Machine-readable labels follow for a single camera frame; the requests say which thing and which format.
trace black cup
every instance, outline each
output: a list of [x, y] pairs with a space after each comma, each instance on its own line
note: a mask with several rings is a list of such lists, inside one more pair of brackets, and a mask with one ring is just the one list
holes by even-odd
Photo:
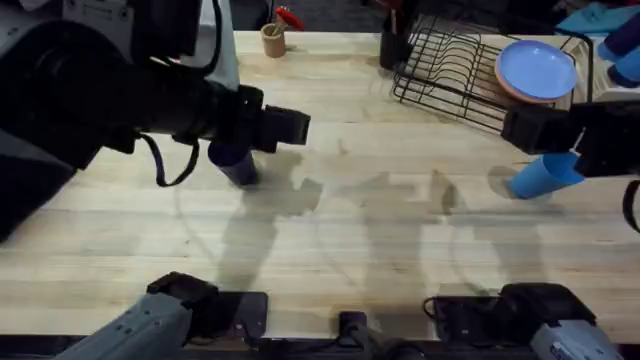
[[398, 33], [391, 31], [391, 16], [387, 16], [382, 27], [382, 37], [380, 38], [380, 66], [387, 70], [393, 70], [399, 62], [404, 62], [411, 55], [411, 45], [407, 43], [408, 37], [404, 31], [407, 24], [398, 17]]
[[255, 185], [260, 180], [249, 148], [211, 142], [209, 160], [236, 186]]

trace plate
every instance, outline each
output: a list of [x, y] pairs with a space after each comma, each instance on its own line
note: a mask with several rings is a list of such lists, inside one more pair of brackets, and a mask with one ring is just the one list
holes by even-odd
[[507, 94], [511, 95], [511, 97], [520, 100], [520, 101], [524, 101], [526, 103], [529, 104], [548, 104], [548, 103], [552, 103], [556, 100], [562, 99], [562, 98], [557, 98], [557, 99], [538, 99], [538, 98], [534, 98], [532, 96], [527, 96], [521, 92], [519, 92], [518, 90], [514, 89], [513, 87], [511, 87], [511, 85], [509, 85], [509, 83], [507, 83], [504, 78], [502, 78], [502, 75], [500, 75], [500, 71], [498, 71], [498, 69], [500, 68], [500, 59], [496, 60], [496, 66], [495, 66], [495, 74], [496, 74], [496, 78], [498, 79], [498, 83], [500, 84], [500, 86], [502, 86], [502, 88], [507, 92]]
[[511, 87], [537, 99], [563, 97], [578, 81], [571, 58], [540, 41], [514, 42], [500, 53], [498, 61], [500, 75]]

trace blue plastic cup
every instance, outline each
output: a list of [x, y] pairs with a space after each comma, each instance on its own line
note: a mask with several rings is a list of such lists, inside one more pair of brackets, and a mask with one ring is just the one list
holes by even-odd
[[584, 177], [573, 169], [577, 161], [574, 153], [542, 155], [511, 179], [511, 192], [530, 199], [578, 184]]

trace blue plate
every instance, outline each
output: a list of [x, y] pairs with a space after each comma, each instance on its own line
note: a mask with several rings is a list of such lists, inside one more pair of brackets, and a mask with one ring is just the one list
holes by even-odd
[[535, 40], [520, 40], [507, 46], [500, 53], [499, 71], [517, 91], [543, 100], [563, 97], [578, 81], [567, 54]]

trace wooden table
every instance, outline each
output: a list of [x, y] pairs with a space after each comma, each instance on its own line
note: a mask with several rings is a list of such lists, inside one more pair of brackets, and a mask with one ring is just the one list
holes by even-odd
[[[530, 158], [494, 134], [401, 105], [373, 34], [287, 34], [273, 60], [238, 33], [243, 83], [313, 118], [306, 147], [256, 154], [259, 189], [206, 158], [160, 189], [149, 151], [102, 151], [0, 248], [0, 333], [88, 334], [147, 283], [187, 272], [270, 296], [269, 336], [330, 336], [364, 310], [389, 336], [430, 337], [422, 299], [516, 281], [569, 286], [619, 342], [639, 342], [640, 237], [627, 179], [512, 199]], [[189, 149], [159, 137], [169, 175]]]

